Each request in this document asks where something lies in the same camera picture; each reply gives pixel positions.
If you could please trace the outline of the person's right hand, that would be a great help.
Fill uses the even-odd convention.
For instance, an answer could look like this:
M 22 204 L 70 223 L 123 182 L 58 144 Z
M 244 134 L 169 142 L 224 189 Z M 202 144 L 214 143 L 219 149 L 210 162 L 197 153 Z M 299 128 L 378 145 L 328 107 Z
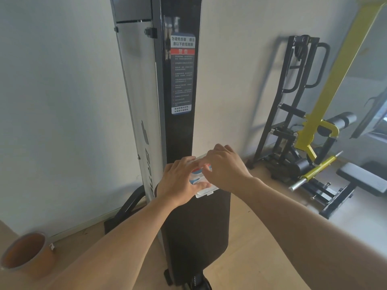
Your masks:
M 216 144 L 197 162 L 211 184 L 236 196 L 254 191 L 261 184 L 259 179 L 249 173 L 240 156 L 229 145 Z

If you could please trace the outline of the person's left hand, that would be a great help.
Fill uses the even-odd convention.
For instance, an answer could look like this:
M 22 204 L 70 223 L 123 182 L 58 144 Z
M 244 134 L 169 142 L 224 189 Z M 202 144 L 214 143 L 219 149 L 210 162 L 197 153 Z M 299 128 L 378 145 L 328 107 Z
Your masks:
M 195 194 L 191 194 L 189 181 L 192 170 L 201 166 L 201 159 L 194 156 L 183 157 L 165 167 L 163 176 L 157 185 L 156 203 L 173 210 L 186 204 Z

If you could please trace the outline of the white plastic packet blue red print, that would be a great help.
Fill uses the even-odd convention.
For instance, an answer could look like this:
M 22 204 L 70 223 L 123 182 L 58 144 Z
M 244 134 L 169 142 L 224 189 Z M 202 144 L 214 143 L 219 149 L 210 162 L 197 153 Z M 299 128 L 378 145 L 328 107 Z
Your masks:
M 190 183 L 192 185 L 197 184 L 197 183 L 201 183 L 201 182 L 209 183 L 209 181 L 203 175 L 202 167 L 200 167 L 200 166 L 197 166 L 196 169 L 192 170 L 192 172 L 190 174 L 189 181 L 190 181 Z M 211 194 L 214 193 L 214 191 L 216 191 L 218 189 L 219 189 L 218 187 L 216 187 L 215 185 L 211 184 L 209 187 L 207 187 L 207 188 L 205 188 L 203 190 L 198 191 L 195 194 L 195 197 L 196 198 L 201 198 L 203 196 L 211 195 Z

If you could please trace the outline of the person's left forearm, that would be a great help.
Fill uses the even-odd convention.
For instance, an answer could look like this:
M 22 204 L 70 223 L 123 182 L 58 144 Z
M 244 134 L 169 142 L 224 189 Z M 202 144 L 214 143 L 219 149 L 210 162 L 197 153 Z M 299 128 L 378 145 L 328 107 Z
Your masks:
M 177 195 L 157 197 L 91 246 L 47 290 L 132 290 L 162 224 L 186 202 Z

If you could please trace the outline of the person's right forearm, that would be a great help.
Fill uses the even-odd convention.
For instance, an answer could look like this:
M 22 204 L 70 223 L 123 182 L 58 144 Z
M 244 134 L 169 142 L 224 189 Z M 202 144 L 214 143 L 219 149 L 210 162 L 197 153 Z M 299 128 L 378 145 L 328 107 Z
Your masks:
M 387 290 L 387 258 L 254 177 L 235 195 L 263 222 L 311 290 Z

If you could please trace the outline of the black glossy upright machine panel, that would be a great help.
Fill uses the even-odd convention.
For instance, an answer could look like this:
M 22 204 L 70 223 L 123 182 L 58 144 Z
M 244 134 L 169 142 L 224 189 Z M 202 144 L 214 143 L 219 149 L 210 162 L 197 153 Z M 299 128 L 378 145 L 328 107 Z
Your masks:
M 154 50 L 163 166 L 192 155 L 202 3 L 203 0 L 152 0 L 152 24 L 157 28 Z M 178 115 L 172 115 L 171 105 L 170 37 L 174 32 L 190 33 L 196 38 L 192 109 Z

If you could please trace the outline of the black curved base tube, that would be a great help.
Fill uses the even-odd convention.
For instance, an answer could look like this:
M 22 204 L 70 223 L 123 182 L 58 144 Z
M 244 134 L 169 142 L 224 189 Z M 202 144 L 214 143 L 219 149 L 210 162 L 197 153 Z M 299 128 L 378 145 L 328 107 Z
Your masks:
M 108 234 L 114 228 L 116 228 L 123 221 L 128 219 L 141 208 L 136 209 L 136 206 L 139 202 L 146 196 L 146 191 L 144 185 L 138 187 L 124 203 L 124 205 L 119 209 L 119 211 L 114 215 L 114 217 L 106 220 L 104 222 L 104 234 Z

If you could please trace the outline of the warning label sticker red band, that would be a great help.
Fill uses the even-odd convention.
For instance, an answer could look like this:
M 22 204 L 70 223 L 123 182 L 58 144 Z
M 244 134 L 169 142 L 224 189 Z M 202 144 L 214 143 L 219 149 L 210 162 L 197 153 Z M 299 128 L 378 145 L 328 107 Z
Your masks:
M 172 115 L 178 115 L 192 109 L 196 38 L 174 32 L 170 42 Z

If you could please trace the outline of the grey lettered machine side panel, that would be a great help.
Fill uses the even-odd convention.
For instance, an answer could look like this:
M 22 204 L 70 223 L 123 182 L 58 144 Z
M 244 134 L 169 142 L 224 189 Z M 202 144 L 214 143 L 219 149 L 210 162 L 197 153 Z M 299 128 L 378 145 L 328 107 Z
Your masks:
M 152 0 L 110 0 L 114 30 L 131 112 L 141 177 L 149 203 L 162 178 L 162 145 L 154 39 L 145 35 L 152 24 Z

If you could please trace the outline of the black foam roller pad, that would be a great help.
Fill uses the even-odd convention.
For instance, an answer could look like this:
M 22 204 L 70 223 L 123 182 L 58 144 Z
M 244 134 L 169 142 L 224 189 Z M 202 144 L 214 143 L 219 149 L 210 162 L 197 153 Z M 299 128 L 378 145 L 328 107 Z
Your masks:
M 335 125 L 339 130 L 345 129 L 351 124 L 355 123 L 357 116 L 352 112 L 343 112 L 334 117 L 327 119 L 326 121 Z

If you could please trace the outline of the black flat bench pad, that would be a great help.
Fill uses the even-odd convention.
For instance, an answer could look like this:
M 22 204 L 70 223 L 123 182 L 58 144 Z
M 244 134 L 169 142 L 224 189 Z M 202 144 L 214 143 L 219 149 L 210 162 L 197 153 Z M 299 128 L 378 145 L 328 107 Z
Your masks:
M 380 197 L 387 193 L 387 180 L 355 164 L 346 163 L 336 174 L 372 195 Z

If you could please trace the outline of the brown packing tape roll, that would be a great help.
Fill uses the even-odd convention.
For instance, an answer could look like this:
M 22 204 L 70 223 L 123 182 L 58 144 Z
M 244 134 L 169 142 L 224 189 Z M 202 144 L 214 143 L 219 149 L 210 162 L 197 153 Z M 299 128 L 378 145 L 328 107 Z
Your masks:
M 38 280 L 49 275 L 56 263 L 54 250 L 42 232 L 31 232 L 16 239 L 2 254 L 0 268 Z

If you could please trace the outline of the black steel gym machine frame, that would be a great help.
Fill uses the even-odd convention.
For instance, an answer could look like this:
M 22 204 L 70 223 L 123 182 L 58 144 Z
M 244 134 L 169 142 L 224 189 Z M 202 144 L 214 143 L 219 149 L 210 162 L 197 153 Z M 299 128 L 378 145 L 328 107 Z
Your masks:
M 309 155 L 302 157 L 298 152 L 299 149 L 296 148 L 298 132 L 292 130 L 290 122 L 295 116 L 307 118 L 306 112 L 298 109 L 298 104 L 305 89 L 317 87 L 321 82 L 331 47 L 327 43 L 320 42 L 318 37 L 292 35 L 287 39 L 280 38 L 277 49 L 285 41 L 286 51 L 274 102 L 254 157 L 246 162 L 246 167 L 252 169 L 258 161 L 265 160 L 272 179 L 283 183 L 292 182 L 298 185 L 297 188 L 306 190 L 312 196 L 312 200 L 324 205 L 319 214 L 329 219 L 348 198 L 352 197 L 355 187 L 346 186 L 334 191 L 329 188 L 331 185 L 329 182 L 324 184 L 315 178 L 318 172 L 310 180 L 304 178 L 305 174 L 316 168 L 315 160 Z M 307 80 L 318 48 L 325 49 L 324 58 L 316 82 L 308 84 Z

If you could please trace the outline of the dark leaning metal frame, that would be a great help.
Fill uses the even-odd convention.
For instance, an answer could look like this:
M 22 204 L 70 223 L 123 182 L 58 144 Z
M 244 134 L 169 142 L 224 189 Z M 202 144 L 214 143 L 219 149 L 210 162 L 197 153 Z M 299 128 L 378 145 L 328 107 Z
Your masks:
M 387 116 L 387 87 L 377 96 L 369 98 L 365 105 L 372 102 L 370 110 L 351 135 L 351 139 L 357 139 L 362 135 L 372 132 Z

